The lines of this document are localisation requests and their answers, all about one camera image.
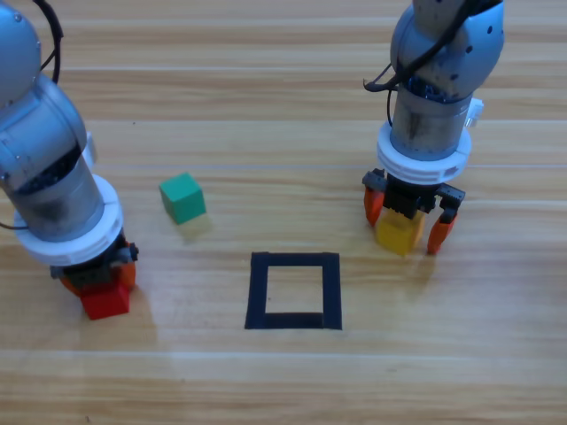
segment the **white ring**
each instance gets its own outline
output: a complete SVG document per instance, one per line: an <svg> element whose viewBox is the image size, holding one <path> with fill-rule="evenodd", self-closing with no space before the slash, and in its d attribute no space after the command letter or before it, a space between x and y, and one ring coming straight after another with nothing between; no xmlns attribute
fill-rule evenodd
<svg viewBox="0 0 567 425"><path fill-rule="evenodd" d="M391 133L390 123L386 121L378 134L378 163L388 174L404 182L423 186L448 182L467 166L472 141L466 128L462 130L457 150L437 161L419 161L402 155L392 146Z"/></svg>
<svg viewBox="0 0 567 425"><path fill-rule="evenodd" d="M18 230L16 236L29 254L49 266L68 267L84 263L102 254L116 240L124 217L118 194L113 186L98 175L93 175L105 202L105 210L98 224L89 233L66 242L46 242L29 230ZM26 226L19 213L14 213L14 226Z"/></svg>

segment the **yellow cube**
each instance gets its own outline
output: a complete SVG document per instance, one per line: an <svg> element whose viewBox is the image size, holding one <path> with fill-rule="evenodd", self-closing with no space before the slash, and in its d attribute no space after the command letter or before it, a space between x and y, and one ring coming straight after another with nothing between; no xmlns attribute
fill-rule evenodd
<svg viewBox="0 0 567 425"><path fill-rule="evenodd" d="M393 210L384 210L376 224L376 240L386 250L405 256L416 247L422 237L425 214L418 211L410 220Z"/></svg>

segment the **green cube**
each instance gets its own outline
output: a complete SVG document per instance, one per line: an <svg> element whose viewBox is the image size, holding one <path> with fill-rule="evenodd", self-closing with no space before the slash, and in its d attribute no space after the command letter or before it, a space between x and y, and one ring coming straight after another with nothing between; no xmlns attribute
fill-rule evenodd
<svg viewBox="0 0 567 425"><path fill-rule="evenodd" d="M177 224L183 224L206 213L203 190L187 173L159 185L167 213Z"/></svg>

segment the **black square outline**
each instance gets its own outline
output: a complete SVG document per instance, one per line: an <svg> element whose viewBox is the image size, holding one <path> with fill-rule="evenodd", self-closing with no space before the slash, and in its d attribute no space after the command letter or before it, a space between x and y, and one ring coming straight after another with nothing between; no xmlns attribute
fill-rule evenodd
<svg viewBox="0 0 567 425"><path fill-rule="evenodd" d="M253 252L250 265L246 329L343 329L338 254ZM266 313L270 266L322 267L322 313Z"/></svg>

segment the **metal cylinder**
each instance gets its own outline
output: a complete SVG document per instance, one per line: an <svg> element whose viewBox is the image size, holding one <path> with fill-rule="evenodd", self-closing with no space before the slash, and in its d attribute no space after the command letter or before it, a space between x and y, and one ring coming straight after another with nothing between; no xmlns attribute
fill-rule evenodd
<svg viewBox="0 0 567 425"><path fill-rule="evenodd" d="M65 242L92 230L105 210L103 198L83 157L60 182L31 195L8 193L29 226L47 242Z"/></svg>
<svg viewBox="0 0 567 425"><path fill-rule="evenodd" d="M392 146L420 161L447 158L459 145L472 96L442 104L399 88L392 123Z"/></svg>

